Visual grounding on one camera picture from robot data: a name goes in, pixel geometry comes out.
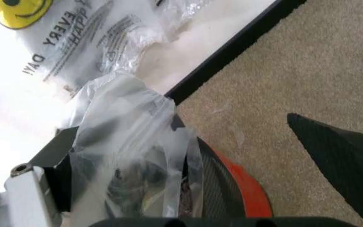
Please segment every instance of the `black mesh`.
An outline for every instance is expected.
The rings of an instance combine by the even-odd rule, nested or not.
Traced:
[[[199,139],[204,171],[204,218],[244,217],[242,194],[221,160]]]

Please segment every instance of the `black object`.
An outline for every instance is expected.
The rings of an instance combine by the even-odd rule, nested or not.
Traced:
[[[171,126],[175,130],[184,127],[184,124],[178,116],[175,116]],[[76,127],[61,131],[29,162],[34,166],[44,168],[59,211],[70,211],[72,172],[68,152],[72,150],[77,130]],[[202,216],[205,218],[244,217],[242,194],[232,175],[204,141],[198,139],[198,142],[205,176]],[[188,168],[185,161],[183,176],[187,175]]]
[[[168,218],[117,218],[98,222],[91,227],[353,227],[332,218],[238,218],[238,219],[168,219]]]
[[[287,119],[319,170],[363,218],[363,134],[294,113]]]
[[[176,105],[180,104],[225,65],[255,44],[263,34],[270,31],[281,19],[287,17],[294,9],[305,2],[306,0],[276,0],[167,92],[165,96],[173,99]]]

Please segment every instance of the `plastic bag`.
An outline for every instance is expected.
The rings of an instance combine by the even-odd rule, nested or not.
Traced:
[[[186,128],[172,130],[174,109],[172,100],[124,73],[96,90],[70,153],[72,226],[110,217],[177,217],[186,157],[193,207],[201,215],[197,138]]]
[[[203,0],[1,1],[0,24],[27,50],[21,72],[73,97],[114,70],[133,73],[143,51],[163,42]]]

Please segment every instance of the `black baseboard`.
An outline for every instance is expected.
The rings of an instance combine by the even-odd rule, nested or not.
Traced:
[[[276,0],[195,70],[165,94],[180,104],[239,54],[252,46],[306,0]]]

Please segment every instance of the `orange object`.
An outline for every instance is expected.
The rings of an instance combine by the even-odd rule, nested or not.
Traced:
[[[242,194],[247,218],[270,218],[273,216],[267,195],[261,185],[240,165],[215,152],[233,176]]]

